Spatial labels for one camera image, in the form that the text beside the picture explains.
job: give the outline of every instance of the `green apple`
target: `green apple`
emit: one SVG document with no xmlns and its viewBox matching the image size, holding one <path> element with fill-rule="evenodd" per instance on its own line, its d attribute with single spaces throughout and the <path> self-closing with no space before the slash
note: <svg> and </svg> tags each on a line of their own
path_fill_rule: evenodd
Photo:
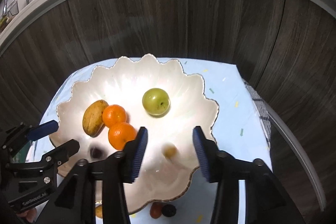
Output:
<svg viewBox="0 0 336 224">
<path fill-rule="evenodd" d="M 159 88 L 147 90 L 142 97 L 142 105 L 150 115 L 164 114 L 169 109 L 169 104 L 167 92 Z"/>
</svg>

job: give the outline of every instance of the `table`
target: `table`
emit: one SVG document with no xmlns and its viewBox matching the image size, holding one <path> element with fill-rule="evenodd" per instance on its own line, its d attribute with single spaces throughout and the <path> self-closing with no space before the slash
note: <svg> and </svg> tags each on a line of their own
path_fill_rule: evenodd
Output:
<svg viewBox="0 0 336 224">
<path fill-rule="evenodd" d="M 102 65 L 111 67 L 117 59 L 104 60 L 85 68 L 82 68 L 73 74 L 59 88 L 49 107 L 43 115 L 41 123 L 50 120 L 58 120 L 56 107 L 61 102 L 67 101 L 71 97 L 71 88 L 76 81 L 86 81 L 90 78 L 95 66 Z M 162 63 L 170 58 L 158 58 Z M 260 117 L 260 110 L 257 109 L 256 102 L 252 100 L 248 91 L 250 90 L 253 98 L 255 93 L 248 89 L 242 80 L 235 65 L 195 60 L 178 59 L 187 74 L 199 73 L 205 80 L 205 95 L 207 98 L 214 99 L 219 104 L 219 114 L 213 126 L 213 135 L 217 140 L 219 149 L 233 155 L 235 158 L 246 161 L 253 161 L 255 158 L 263 159 L 272 169 L 269 155 L 269 132 L 265 129 L 264 123 Z M 41 156 L 52 150 L 49 137 L 42 138 L 35 142 L 27 156 L 27 161 L 39 161 Z M 165 223 L 210 223 L 214 199 L 216 196 L 217 184 L 209 184 L 202 177 L 200 170 L 197 170 L 192 179 L 188 191 L 181 198 L 172 201 L 176 207 L 177 213 L 173 218 L 161 216 L 158 219 L 152 219 L 149 215 L 151 204 L 147 205 L 140 212 L 130 216 L 132 224 L 165 224 Z M 239 217 L 238 223 L 245 223 L 245 183 L 239 181 Z M 44 204 L 38 206 L 38 213 Z"/>
</svg>

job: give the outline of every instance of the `bowl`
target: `bowl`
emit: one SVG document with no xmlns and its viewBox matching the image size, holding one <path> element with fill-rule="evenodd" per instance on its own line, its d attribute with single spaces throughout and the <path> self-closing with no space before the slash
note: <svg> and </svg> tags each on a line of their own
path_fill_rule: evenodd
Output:
<svg viewBox="0 0 336 224">
<path fill-rule="evenodd" d="M 206 137 L 214 140 L 212 126 L 219 106 L 204 95 L 202 75 L 186 75 L 181 63 L 171 59 L 160 63 L 151 54 L 139 61 L 120 57 L 113 67 L 96 66 L 87 81 L 75 82 L 70 100 L 57 106 L 59 129 L 50 135 L 55 147 L 75 139 L 80 149 L 69 161 L 58 168 L 66 176 L 77 160 L 90 158 L 92 146 L 100 146 L 110 155 L 116 150 L 109 144 L 108 128 L 97 137 L 86 135 L 82 118 L 86 108 L 103 99 L 109 104 L 125 108 L 129 123 L 139 130 L 148 130 L 148 143 L 139 177 L 133 184 L 124 184 L 128 212 L 135 213 L 153 201 L 172 201 L 182 196 L 199 167 L 192 131 L 201 126 Z M 142 106 L 143 94 L 151 88 L 165 90 L 170 98 L 170 108 L 162 117 L 153 117 Z M 171 159 L 162 154 L 165 146 L 176 146 L 178 153 Z M 97 182 L 96 202 L 101 202 L 101 182 Z"/>
</svg>

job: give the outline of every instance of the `metal bolt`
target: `metal bolt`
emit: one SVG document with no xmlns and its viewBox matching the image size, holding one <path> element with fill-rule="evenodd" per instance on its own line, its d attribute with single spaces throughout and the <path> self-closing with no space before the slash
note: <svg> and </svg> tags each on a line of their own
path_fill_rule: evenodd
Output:
<svg viewBox="0 0 336 224">
<path fill-rule="evenodd" d="M 114 156 L 118 159 L 118 158 L 122 158 L 123 156 L 125 156 L 125 153 L 123 151 L 117 151 L 114 153 Z"/>
<path fill-rule="evenodd" d="M 228 153 L 226 153 L 225 151 L 218 151 L 216 155 L 220 158 L 226 158 L 228 156 Z"/>
<path fill-rule="evenodd" d="M 43 181 L 45 184 L 48 184 L 50 182 L 50 177 L 45 177 Z"/>
<path fill-rule="evenodd" d="M 77 162 L 77 165 L 79 166 L 84 166 L 88 163 L 88 161 L 86 159 L 81 159 Z"/>
<path fill-rule="evenodd" d="M 253 161 L 253 163 L 254 163 L 255 165 L 258 165 L 258 166 L 262 166 L 262 165 L 264 165 L 264 162 L 263 162 L 262 159 L 255 159 L 255 160 Z"/>
</svg>

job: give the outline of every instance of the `orange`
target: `orange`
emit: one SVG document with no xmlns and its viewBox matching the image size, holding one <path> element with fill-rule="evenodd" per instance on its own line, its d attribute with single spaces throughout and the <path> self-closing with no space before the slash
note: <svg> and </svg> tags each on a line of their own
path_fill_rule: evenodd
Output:
<svg viewBox="0 0 336 224">
<path fill-rule="evenodd" d="M 136 136 L 137 131 L 127 122 L 116 123 L 109 130 L 109 142 L 117 150 L 123 150 L 125 144 Z"/>
<path fill-rule="evenodd" d="M 126 120 L 126 111 L 119 105 L 110 105 L 103 111 L 103 122 L 108 128 L 118 122 L 126 122 Z"/>
</svg>

